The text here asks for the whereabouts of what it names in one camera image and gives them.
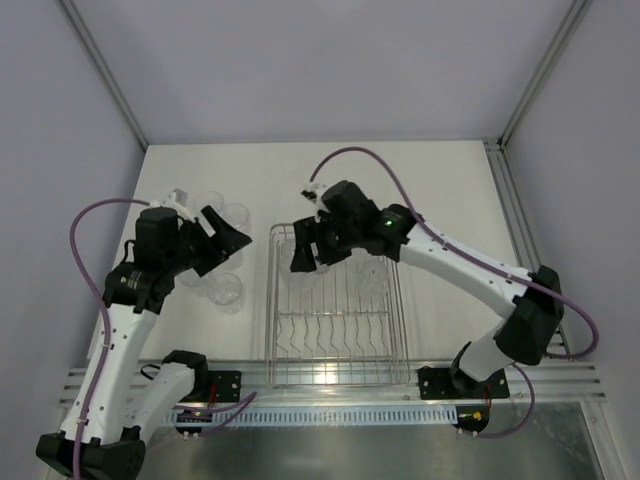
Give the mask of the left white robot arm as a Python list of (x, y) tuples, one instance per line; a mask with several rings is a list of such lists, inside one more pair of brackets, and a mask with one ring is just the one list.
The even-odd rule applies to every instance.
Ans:
[(134, 369), (175, 280), (210, 273), (248, 245), (212, 207), (191, 215), (173, 206), (140, 212), (124, 259), (99, 293), (102, 326), (79, 393), (54, 433), (40, 437), (37, 457), (72, 479), (134, 479), (160, 422), (183, 401), (211, 391), (205, 355), (170, 352), (151, 382), (127, 399)]

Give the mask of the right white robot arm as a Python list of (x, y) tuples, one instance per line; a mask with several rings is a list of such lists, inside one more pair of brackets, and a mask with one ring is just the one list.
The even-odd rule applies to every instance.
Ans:
[(306, 186), (312, 216), (294, 222), (293, 273), (311, 273), (349, 258), (355, 249), (425, 270), (488, 306), (499, 324), (465, 344), (448, 382), (462, 398), (481, 395), (489, 378), (512, 363), (535, 366), (564, 315), (558, 274), (502, 265), (431, 229), (409, 207), (376, 206), (353, 182)]

